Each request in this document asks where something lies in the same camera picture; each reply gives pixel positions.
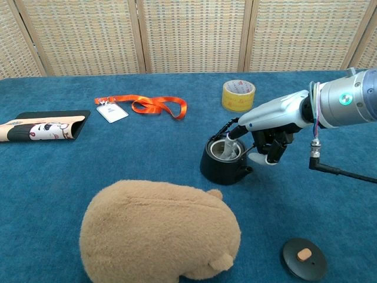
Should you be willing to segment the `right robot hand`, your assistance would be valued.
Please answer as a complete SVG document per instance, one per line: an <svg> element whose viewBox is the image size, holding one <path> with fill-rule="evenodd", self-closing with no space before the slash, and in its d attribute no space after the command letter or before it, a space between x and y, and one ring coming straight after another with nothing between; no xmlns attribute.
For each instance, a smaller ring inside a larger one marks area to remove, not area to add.
<svg viewBox="0 0 377 283"><path fill-rule="evenodd" d="M311 118L312 109L307 90L275 98L238 119L237 127L226 136L220 157L224 160L231 159L236 140L251 132L257 152L250 153L249 158L258 164L276 165L287 145L293 141L293 134L312 125Z"/></svg>

